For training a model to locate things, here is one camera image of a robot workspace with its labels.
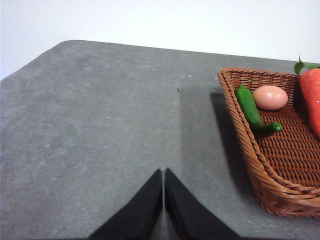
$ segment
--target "green leaf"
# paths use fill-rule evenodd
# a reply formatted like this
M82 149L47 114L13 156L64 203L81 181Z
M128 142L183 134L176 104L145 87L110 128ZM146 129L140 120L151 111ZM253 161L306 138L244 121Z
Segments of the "green leaf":
M303 65L307 68L307 69L316 69L318 68L320 65L319 64L315 64L315 63L307 63L307 62L302 62Z
M308 62L303 62L301 61L300 55L299 55L299 62L297 62L294 65L294 72L295 74L299 75L301 70L306 67L307 69L316 69L320 67L320 64L315 64L315 63L308 63Z
M294 65L294 72L295 74L299 75L301 70L305 67L305 65L302 62L297 62Z

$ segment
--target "woven basket rim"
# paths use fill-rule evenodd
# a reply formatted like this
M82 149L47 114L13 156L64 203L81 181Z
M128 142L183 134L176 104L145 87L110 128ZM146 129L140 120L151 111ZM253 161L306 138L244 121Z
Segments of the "woven basket rim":
M259 69L251 69L251 68L239 68L239 67L224 67L218 71L218 79L220 81L222 90L224 91L224 95L226 101L230 101L231 106L236 110L236 113L240 117L240 120L245 128L246 138L248 142L250 142L250 149L247 147L251 153L254 153L254 158L252 158L252 162L255 167L252 167L252 171L255 176L260 180L260 182L272 191L274 194L279 195L281 198L285 198L290 202L297 203L301 205L308 205L314 207L320 207L319 202L315 202L315 199L319 201L320 188L316 187L308 187L301 184L293 183L289 180L284 179L279 176L275 170L268 163L266 157L261 153L259 145L255 140L254 134L250 130L250 126L245 118L244 113L241 111L240 105L237 101L233 88L231 87L230 82L227 79L228 73L248 73L248 74L266 74L266 75L275 75L282 76L287 78L297 78L298 75L286 73L286 72L276 72L269 70L259 70Z

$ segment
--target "black object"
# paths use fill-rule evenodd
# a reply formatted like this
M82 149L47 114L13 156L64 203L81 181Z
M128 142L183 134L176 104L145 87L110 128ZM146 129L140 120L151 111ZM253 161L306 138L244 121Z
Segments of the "black object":
M162 171L156 170L128 204L86 240L148 240L163 208L162 177ZM181 240L256 239L236 234L206 209L169 168L164 178L166 211Z
M240 237L206 209L167 168L165 207L182 240L239 239Z
M147 240L163 206L162 172L149 178L134 197L96 230L90 240Z

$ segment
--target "carrot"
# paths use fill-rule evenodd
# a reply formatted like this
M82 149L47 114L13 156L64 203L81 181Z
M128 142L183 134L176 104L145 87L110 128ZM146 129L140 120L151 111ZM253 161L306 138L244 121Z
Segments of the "carrot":
M311 127L320 139L320 68L317 64L302 62L299 57L299 62L294 66L295 73L299 74L303 67L310 70L300 76L300 86L308 107Z

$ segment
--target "toy vegetable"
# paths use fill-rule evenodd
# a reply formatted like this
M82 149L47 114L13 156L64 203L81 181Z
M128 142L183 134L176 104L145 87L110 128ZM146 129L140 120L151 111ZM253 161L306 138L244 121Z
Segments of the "toy vegetable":
M299 75L304 67L310 70L300 76L300 86L308 106L311 127L320 139L320 65L302 62L299 57L294 66L295 73Z
M283 129L281 124L275 121L270 124L265 124L263 122L251 91L244 87L243 84L235 90L235 96L245 119L249 123L250 129L254 134L269 136L273 133L278 133Z

